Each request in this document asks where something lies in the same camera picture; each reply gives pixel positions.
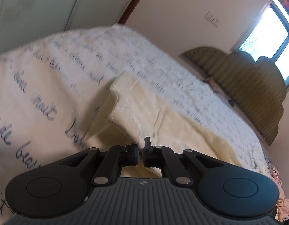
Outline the cream white pants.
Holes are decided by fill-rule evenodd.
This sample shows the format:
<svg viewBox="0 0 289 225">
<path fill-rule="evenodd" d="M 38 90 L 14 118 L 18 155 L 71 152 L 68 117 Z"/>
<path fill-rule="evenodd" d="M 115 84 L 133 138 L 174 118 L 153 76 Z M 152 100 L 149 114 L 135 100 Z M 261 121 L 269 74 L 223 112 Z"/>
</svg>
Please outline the cream white pants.
<svg viewBox="0 0 289 225">
<path fill-rule="evenodd" d="M 108 150 L 135 143 L 144 152 L 144 139 L 181 153 L 193 149 L 218 160 L 243 167 L 226 140 L 170 108 L 160 97 L 127 72 L 112 83 L 87 134 L 88 146 Z"/>
</svg>

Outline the white bedspread with script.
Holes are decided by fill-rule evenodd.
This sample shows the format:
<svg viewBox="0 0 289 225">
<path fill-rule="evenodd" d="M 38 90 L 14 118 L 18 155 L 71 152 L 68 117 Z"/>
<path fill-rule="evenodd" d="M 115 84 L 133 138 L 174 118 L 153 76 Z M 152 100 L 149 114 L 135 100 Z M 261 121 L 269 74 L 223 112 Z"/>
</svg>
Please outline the white bedspread with script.
<svg viewBox="0 0 289 225">
<path fill-rule="evenodd" d="M 226 140 L 243 168 L 269 174 L 252 128 L 167 53 L 123 25 L 77 29 L 0 55 L 0 224 L 12 178 L 96 147 L 85 135 L 123 72 Z"/>
</svg>

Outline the floral patterned blanket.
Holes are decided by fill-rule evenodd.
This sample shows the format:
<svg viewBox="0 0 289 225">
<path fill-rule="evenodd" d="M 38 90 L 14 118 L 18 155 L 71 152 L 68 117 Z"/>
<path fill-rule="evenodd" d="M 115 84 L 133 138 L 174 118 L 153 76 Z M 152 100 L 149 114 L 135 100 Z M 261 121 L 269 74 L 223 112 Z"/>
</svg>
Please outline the floral patterned blanket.
<svg viewBox="0 0 289 225">
<path fill-rule="evenodd" d="M 262 146 L 262 151 L 263 151 L 263 154 L 264 154 L 264 158 L 265 158 L 265 161 L 266 161 L 266 164 L 267 164 L 267 169 L 268 169 L 268 172 L 269 172 L 269 175 L 270 175 L 271 179 L 274 180 L 274 182 L 276 182 L 276 184 L 280 188 L 282 188 L 283 184 L 282 184 L 282 181 L 281 181 L 280 172 L 273 165 L 268 149 L 266 149 L 265 147 Z"/>
</svg>

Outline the green scalloped headboard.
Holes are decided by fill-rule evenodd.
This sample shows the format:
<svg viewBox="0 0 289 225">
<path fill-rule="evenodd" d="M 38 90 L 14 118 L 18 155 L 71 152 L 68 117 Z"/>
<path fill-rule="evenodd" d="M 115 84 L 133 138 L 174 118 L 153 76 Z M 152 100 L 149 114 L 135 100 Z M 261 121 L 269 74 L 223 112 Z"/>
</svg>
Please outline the green scalloped headboard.
<svg viewBox="0 0 289 225">
<path fill-rule="evenodd" d="M 265 142 L 276 139 L 287 87 L 275 63 L 244 51 L 230 54 L 214 47 L 197 47 L 182 57 L 198 66 L 229 95 L 252 121 Z"/>
</svg>

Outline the wardrobe with flower-patterned doors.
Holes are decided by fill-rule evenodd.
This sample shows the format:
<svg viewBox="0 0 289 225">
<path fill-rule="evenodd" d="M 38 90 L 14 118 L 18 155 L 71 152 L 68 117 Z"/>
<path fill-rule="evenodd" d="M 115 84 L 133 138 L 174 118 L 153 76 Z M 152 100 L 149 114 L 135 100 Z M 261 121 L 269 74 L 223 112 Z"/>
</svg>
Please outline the wardrobe with flower-patterned doors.
<svg viewBox="0 0 289 225">
<path fill-rule="evenodd" d="M 133 0 L 0 0 L 0 54 L 51 34 L 113 25 Z"/>
</svg>

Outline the white wall socket plate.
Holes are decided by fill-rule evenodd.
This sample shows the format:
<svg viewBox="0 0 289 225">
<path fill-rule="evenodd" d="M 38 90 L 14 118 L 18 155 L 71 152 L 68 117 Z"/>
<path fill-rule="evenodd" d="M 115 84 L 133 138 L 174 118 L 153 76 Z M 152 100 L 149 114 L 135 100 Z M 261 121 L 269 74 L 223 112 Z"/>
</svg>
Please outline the white wall socket plate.
<svg viewBox="0 0 289 225">
<path fill-rule="evenodd" d="M 205 20 L 207 20 L 211 25 L 213 25 L 214 27 L 218 27 L 220 24 L 220 20 L 219 18 L 214 15 L 212 12 L 208 11 L 204 17 Z"/>
</svg>

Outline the window with metal frame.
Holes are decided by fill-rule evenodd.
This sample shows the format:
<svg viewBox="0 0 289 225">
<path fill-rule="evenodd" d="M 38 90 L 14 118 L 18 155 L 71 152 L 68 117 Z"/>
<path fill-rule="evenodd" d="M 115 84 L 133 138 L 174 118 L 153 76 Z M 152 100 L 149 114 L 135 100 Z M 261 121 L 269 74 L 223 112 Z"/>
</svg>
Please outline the window with metal frame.
<svg viewBox="0 0 289 225">
<path fill-rule="evenodd" d="M 269 0 L 253 25 L 231 48 L 239 50 L 255 61 L 262 56 L 274 61 L 289 87 L 289 0 Z"/>
</svg>

